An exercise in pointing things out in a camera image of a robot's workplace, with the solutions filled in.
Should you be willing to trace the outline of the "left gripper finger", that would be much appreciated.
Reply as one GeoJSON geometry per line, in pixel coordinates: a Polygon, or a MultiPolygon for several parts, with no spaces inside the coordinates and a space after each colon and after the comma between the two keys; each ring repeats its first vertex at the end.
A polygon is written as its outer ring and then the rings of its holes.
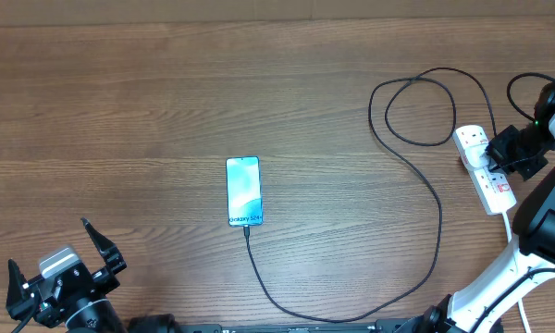
{"type": "Polygon", "coordinates": [[[124,270],[127,263],[116,244],[97,231],[87,218],[82,217],[80,220],[111,273],[115,275],[124,270]]]}
{"type": "Polygon", "coordinates": [[[24,288],[27,282],[19,266],[13,259],[8,260],[8,289],[6,310],[14,320],[33,318],[39,306],[38,293],[31,287],[24,288]]]}

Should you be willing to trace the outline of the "blue screen Galaxy smartphone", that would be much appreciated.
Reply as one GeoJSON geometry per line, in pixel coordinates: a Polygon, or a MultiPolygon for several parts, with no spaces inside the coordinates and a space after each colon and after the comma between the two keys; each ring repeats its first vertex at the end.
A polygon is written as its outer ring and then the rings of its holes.
{"type": "Polygon", "coordinates": [[[260,161],[257,156],[226,160],[228,224],[259,226],[264,222],[260,161]]]}

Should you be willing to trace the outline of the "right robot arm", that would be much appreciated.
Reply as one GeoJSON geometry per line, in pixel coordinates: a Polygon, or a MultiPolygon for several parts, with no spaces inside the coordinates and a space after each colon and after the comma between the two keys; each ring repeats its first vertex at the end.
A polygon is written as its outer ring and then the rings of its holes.
{"type": "Polygon", "coordinates": [[[477,125],[452,138],[489,215],[505,217],[508,244],[466,288],[447,295],[400,332],[500,332],[500,319],[555,278],[555,79],[549,78],[531,123],[489,139],[477,125]]]}

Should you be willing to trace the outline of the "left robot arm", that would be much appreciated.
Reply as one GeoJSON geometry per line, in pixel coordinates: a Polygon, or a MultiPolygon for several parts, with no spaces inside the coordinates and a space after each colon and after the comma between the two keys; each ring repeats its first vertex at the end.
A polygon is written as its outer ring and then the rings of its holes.
{"type": "Polygon", "coordinates": [[[40,274],[24,277],[10,259],[6,310],[18,322],[19,333],[30,321],[55,328],[64,325],[68,333],[123,333],[179,331],[171,314],[135,317],[125,325],[107,294],[119,286],[117,274],[127,267],[116,244],[97,231],[86,218],[81,220],[105,265],[91,272],[76,250],[64,246],[40,260],[40,274]]]}

